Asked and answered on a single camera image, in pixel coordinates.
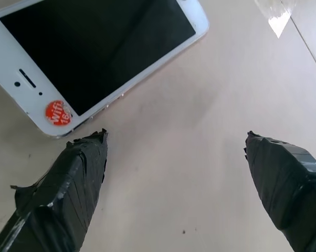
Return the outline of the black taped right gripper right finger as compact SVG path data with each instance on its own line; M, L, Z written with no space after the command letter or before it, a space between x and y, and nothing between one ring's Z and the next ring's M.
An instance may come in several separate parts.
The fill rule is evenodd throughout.
M244 151L276 229L294 252L316 252L316 159L304 148L252 131Z

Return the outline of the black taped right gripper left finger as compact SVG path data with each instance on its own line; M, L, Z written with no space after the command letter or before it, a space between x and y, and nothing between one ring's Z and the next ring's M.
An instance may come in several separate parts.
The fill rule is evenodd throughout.
M12 186L16 209L0 232L0 252L79 252L98 205L108 132L67 142L36 183Z

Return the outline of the clear plastic phone case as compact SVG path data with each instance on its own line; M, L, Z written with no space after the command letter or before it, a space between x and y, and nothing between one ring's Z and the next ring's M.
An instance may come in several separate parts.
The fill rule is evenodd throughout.
M254 2L279 38L291 17L297 0L254 0Z

